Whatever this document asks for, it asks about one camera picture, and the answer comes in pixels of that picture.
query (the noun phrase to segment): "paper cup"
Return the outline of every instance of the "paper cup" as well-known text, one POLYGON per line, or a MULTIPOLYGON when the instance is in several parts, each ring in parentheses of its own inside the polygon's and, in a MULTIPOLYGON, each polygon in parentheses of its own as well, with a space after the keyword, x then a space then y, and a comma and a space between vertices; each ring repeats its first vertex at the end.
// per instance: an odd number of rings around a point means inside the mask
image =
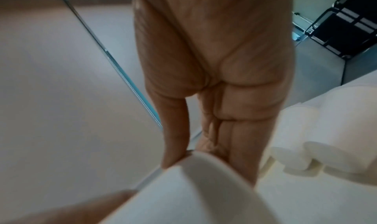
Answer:
POLYGON ((321 163, 363 173, 377 157, 377 87, 329 92, 305 147, 321 163))
POLYGON ((317 108, 302 104, 281 111, 270 142, 271 156, 289 168, 306 170, 312 157, 304 148, 305 137, 318 114, 317 108))
POLYGON ((276 224, 251 186, 217 158, 193 152, 122 205, 106 224, 276 224))

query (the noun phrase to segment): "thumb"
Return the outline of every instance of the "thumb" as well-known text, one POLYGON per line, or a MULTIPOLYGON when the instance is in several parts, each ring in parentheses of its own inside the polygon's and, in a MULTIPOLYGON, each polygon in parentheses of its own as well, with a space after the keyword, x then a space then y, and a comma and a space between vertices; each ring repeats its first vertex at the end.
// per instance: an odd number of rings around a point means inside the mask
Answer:
POLYGON ((183 158, 190 140, 190 121, 186 99, 170 98, 148 91, 163 127, 165 151, 161 167, 168 168, 183 158))

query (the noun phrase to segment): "floor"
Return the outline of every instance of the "floor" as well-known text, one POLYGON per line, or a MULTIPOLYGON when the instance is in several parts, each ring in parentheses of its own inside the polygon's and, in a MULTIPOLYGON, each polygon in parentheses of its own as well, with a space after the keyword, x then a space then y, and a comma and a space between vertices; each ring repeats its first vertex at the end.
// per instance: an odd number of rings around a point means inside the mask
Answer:
MULTIPOLYGON (((69 1, 149 100, 130 0, 69 1)), ((144 185, 162 156, 160 127, 80 21, 62 0, 0 0, 0 8, 0 221, 144 185)), ((300 42, 285 105, 340 85, 343 66, 300 42)), ((195 136, 195 97, 188 107, 195 136)))

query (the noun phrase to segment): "palm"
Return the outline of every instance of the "palm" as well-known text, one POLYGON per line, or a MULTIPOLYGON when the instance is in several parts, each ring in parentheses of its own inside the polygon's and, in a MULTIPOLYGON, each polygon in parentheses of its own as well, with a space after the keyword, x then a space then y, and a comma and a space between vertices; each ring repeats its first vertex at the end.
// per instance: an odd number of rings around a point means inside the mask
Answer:
POLYGON ((135 0, 146 87, 164 127, 163 166, 189 143, 185 97, 198 94, 213 153, 255 182, 289 89, 291 0, 135 0))

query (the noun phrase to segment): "skin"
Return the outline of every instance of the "skin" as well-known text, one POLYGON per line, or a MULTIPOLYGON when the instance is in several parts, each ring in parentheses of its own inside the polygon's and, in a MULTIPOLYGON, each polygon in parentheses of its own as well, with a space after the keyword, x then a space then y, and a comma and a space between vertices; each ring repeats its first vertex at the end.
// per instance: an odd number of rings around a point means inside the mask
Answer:
MULTIPOLYGON (((196 149, 219 157, 255 185, 292 81, 292 0, 134 0, 134 11, 146 89, 163 125, 161 166, 185 156, 185 98, 197 94, 203 134, 196 149)), ((134 193, 9 223, 98 223, 134 193)))

